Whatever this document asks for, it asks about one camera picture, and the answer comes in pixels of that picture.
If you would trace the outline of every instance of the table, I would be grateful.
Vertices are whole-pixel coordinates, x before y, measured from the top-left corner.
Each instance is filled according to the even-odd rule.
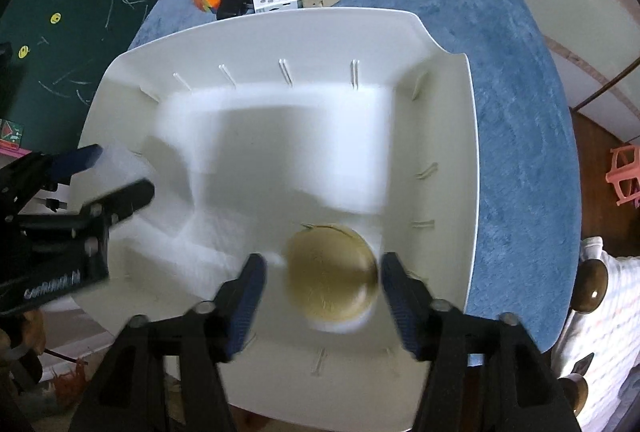
[[[444,49],[468,56],[478,112],[480,211],[466,311],[488,318],[512,311],[542,351],[550,348],[575,279],[580,184],[562,84],[524,1],[338,5],[414,12]],[[159,0],[130,48],[212,21],[215,15],[191,0]],[[238,49],[246,50],[241,40]]]

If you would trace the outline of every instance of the wooden floor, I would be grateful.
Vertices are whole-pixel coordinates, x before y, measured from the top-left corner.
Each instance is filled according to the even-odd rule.
[[[612,256],[640,255],[640,209],[633,202],[617,206],[613,186],[605,181],[612,148],[623,142],[582,114],[572,113],[580,161],[582,237],[600,235]]]

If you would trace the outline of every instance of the brown wooden knob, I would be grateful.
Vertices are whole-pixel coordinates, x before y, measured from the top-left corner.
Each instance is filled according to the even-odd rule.
[[[580,262],[571,295],[571,309],[578,313],[596,310],[607,293],[608,284],[609,273],[603,261],[590,258]]]
[[[572,372],[564,378],[560,378],[558,382],[560,382],[564,397],[567,398],[569,405],[571,405],[574,415],[577,416],[584,408],[584,404],[587,403],[587,396],[589,395],[587,380],[580,374]]]

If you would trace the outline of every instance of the round yellow object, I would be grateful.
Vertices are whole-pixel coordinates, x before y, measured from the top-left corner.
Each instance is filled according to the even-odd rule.
[[[366,311],[378,292],[378,266],[365,240],[338,224],[310,225],[285,252],[290,300],[305,316],[348,322]]]

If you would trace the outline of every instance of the plastic container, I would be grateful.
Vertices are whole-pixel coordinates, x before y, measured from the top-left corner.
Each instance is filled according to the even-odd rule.
[[[178,208],[177,232],[158,222],[175,224],[170,210],[114,231],[111,280],[78,304],[117,333],[132,314],[183,313],[262,253],[254,327],[221,365],[229,402],[326,430],[410,428],[426,365],[401,349],[383,296],[352,332],[314,329],[287,297],[282,251],[301,224],[343,224],[465,306],[479,188],[466,56],[401,11],[297,10],[191,28],[114,60],[80,144],[142,153],[150,139],[158,153],[145,158],[171,166],[193,211]],[[95,195],[86,177],[74,176],[72,205]]]

